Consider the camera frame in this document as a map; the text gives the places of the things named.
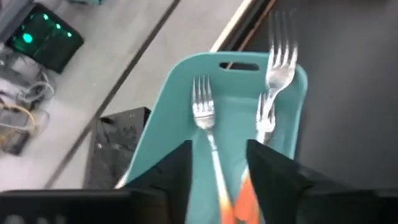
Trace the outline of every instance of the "green led light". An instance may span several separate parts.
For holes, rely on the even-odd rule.
[[[31,43],[33,41],[33,37],[30,34],[24,34],[22,35],[22,38],[24,39],[25,42]]]

